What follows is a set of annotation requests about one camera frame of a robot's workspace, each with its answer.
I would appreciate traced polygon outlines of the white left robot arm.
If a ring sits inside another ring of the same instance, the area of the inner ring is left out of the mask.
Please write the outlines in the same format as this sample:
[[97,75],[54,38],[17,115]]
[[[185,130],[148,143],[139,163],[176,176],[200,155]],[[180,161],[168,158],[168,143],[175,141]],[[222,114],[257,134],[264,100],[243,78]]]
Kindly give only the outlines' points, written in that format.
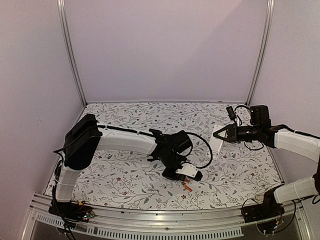
[[159,160],[165,167],[164,177],[180,180],[195,177],[197,168],[187,162],[181,153],[190,148],[192,142],[186,132],[164,134],[150,129],[148,133],[108,126],[96,120],[95,115],[85,115],[65,136],[62,148],[55,153],[64,153],[64,162],[53,196],[55,209],[63,216],[74,213],[69,202],[82,170],[87,168],[97,150],[120,150],[143,153]]

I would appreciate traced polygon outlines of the left aluminium frame post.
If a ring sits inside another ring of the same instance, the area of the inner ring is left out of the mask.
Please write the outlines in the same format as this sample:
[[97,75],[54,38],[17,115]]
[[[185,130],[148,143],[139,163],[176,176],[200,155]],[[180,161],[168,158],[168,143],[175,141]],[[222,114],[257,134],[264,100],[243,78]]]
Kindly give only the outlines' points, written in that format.
[[88,103],[85,96],[83,84],[81,82],[79,70],[77,67],[76,57],[73,50],[72,39],[71,39],[68,19],[67,19],[66,3],[64,0],[57,0],[56,2],[57,2],[57,9],[59,14],[61,30],[62,30],[62,36],[65,44],[65,49],[66,49],[71,73],[73,76],[73,80],[75,83],[75,87],[76,87],[80,102],[84,107],[86,107]]

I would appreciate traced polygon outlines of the aluminium frame post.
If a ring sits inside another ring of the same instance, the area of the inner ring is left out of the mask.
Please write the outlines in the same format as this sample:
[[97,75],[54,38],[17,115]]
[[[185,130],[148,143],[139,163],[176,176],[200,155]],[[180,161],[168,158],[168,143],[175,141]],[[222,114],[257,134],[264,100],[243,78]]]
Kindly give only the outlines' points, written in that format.
[[71,39],[68,19],[67,19],[66,3],[64,0],[57,0],[56,2],[57,2],[57,9],[59,14],[61,30],[62,30],[62,36],[65,44],[65,49],[66,49],[71,73],[73,76],[73,80],[75,83],[75,87],[76,87],[80,102],[84,107],[86,107],[88,103],[85,96],[83,84],[81,82],[79,70],[77,67],[76,57],[73,50],[72,39]]
[[261,43],[258,51],[257,61],[255,64],[252,81],[251,81],[249,92],[245,102],[247,106],[250,106],[253,102],[257,85],[259,82],[261,70],[263,68],[263,62],[264,62],[265,54],[267,51],[268,40],[271,32],[274,8],[275,8],[275,0],[268,0],[266,5],[265,21],[264,21],[262,38],[261,38]]

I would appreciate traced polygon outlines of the aluminium front rail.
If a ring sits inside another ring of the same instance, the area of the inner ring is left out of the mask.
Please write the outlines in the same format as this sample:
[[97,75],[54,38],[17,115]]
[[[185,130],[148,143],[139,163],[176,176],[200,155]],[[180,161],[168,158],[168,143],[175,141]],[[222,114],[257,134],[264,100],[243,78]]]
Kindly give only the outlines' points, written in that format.
[[205,210],[135,210],[94,206],[95,217],[72,229],[77,240],[311,240],[312,231],[300,202],[284,205],[275,233],[262,229],[272,218],[245,222],[241,207]]

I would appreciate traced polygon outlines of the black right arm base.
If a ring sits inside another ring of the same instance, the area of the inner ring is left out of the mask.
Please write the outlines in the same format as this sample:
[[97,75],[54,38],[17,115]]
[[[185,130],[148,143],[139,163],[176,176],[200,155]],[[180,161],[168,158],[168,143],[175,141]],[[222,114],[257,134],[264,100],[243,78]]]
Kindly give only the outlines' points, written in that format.
[[263,195],[262,203],[241,207],[241,215],[245,223],[251,223],[277,217],[285,213],[282,204],[277,203],[274,196],[275,189],[268,190]]

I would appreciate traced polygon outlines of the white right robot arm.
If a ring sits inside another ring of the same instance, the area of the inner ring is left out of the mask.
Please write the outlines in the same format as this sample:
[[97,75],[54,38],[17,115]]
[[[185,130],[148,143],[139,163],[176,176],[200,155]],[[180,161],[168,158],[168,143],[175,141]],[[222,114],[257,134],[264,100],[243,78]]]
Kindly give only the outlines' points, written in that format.
[[301,177],[264,193],[258,213],[269,218],[278,210],[278,205],[305,200],[320,195],[320,138],[309,133],[294,130],[285,124],[272,125],[269,109],[266,105],[254,105],[248,108],[250,124],[239,125],[236,122],[215,130],[212,136],[231,144],[257,141],[270,149],[284,151],[294,160],[302,158],[316,164],[316,172]]

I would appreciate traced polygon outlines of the white battery cover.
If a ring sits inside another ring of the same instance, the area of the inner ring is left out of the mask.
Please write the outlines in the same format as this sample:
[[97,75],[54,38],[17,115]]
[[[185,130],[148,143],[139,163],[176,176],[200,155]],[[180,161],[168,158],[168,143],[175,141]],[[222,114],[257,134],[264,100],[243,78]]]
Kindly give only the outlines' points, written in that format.
[[144,162],[144,163],[141,164],[141,167],[142,167],[143,169],[147,169],[147,168],[150,167],[150,163],[149,163],[149,162]]

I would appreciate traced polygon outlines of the right aluminium frame post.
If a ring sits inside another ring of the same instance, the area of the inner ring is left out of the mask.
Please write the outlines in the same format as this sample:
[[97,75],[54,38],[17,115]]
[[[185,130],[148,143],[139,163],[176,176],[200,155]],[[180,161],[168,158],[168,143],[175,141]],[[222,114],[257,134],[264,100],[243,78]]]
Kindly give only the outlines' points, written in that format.
[[268,40],[271,32],[274,8],[275,8],[275,0],[268,0],[266,5],[265,21],[264,21],[262,38],[261,38],[261,43],[258,51],[257,61],[255,64],[252,81],[251,81],[249,92],[245,102],[247,106],[250,106],[253,102],[257,85],[259,82],[261,70],[263,68],[263,62],[264,62],[265,54],[267,51]]

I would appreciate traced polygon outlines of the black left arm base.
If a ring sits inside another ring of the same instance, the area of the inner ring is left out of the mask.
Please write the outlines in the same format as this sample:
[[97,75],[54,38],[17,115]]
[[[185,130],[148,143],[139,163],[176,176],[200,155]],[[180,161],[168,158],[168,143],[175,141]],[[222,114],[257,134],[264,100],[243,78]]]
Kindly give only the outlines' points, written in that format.
[[85,201],[57,202],[52,200],[48,212],[69,222],[88,222],[95,217],[93,208],[86,205]]

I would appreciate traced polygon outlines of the white remote control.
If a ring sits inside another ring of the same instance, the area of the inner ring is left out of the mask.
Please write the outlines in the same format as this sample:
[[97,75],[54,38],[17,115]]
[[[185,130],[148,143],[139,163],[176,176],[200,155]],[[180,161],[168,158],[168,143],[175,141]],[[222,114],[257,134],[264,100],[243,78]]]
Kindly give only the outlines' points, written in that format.
[[209,146],[212,150],[212,159],[214,161],[216,161],[219,158],[221,149],[222,149],[222,145],[223,145],[223,140],[214,137],[214,133],[219,131],[220,129],[222,129],[224,126],[223,125],[219,125],[219,124],[215,124],[213,126],[213,130],[212,130],[212,134],[209,140]]

